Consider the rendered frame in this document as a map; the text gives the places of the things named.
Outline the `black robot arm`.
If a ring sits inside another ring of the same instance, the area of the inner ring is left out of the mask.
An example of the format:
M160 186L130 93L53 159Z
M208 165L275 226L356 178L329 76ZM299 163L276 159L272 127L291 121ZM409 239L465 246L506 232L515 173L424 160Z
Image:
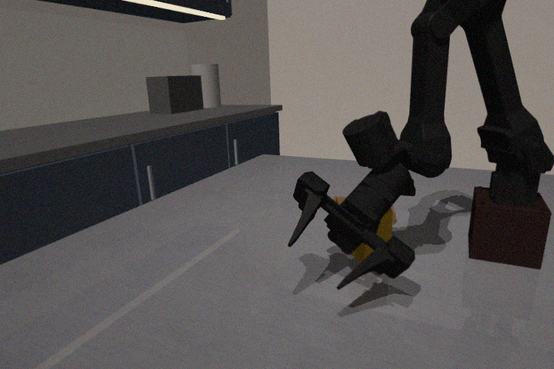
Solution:
M487 116L477 128L492 171L494 204L538 207L541 174L554 156L537 120L523 107L502 21L506 0L427 0L412 23L409 119L398 139L386 111L350 122L342 131L355 159L373 168L366 177L384 181L395 201L415 196L409 170L438 177L452 160L444 120L450 35L466 34ZM366 178L365 177L365 178ZM395 202L394 201L394 202Z

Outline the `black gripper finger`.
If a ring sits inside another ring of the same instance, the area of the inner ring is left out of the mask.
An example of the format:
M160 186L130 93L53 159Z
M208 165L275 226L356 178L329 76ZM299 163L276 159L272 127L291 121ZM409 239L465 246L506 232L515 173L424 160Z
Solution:
M370 272L375 271L382 274L395 263L395 258L381 249L379 246L357 267L355 268L342 282L338 285L338 289L343 288L356 278Z
M315 217L321 201L322 199L312 193L308 188L303 190L299 201L299 209L302 210L302 215L289 241L289 247L298 240L310 221Z

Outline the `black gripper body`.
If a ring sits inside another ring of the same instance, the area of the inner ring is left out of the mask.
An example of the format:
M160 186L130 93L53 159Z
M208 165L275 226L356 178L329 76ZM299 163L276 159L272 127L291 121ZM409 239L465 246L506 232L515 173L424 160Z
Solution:
M297 180L293 197L299 203L303 190L308 188L322 199L319 208L323 208L373 250L379 246L395 258L394 265L383 272L388 277L396 278L407 270L416 258L415 251L394 235L385 242L372 231L394 204L395 197L389 186L378 178L366 177L341 204L327 195L329 187L330 184L313 171L305 172Z

